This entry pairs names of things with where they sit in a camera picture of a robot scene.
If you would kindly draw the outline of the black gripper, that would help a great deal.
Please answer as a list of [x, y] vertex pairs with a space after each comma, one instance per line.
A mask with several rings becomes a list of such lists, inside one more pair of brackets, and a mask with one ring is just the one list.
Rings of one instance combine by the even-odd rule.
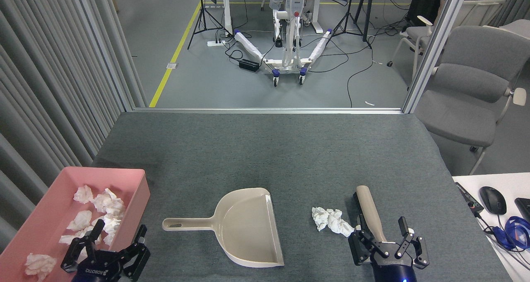
[[[134, 241], [119, 252], [96, 250], [95, 241], [104, 229], [104, 220], [99, 219], [88, 235], [75, 237], [64, 259], [61, 269], [66, 272], [77, 270], [73, 282], [117, 282], [124, 274], [131, 281], [137, 281], [151, 256], [145, 245], [146, 225], [140, 225]], [[87, 257], [78, 265], [83, 249]]]
[[[413, 266], [422, 270], [430, 264], [428, 253], [423, 248], [426, 245], [424, 237], [415, 236], [405, 217], [400, 217], [398, 223], [403, 240], [395, 255], [389, 255], [384, 250], [388, 248], [385, 236], [376, 236], [376, 231], [370, 230], [363, 214], [357, 216], [355, 231], [348, 237], [355, 265], [371, 264], [376, 282], [416, 282]], [[410, 244], [416, 252], [413, 260], [406, 253]]]

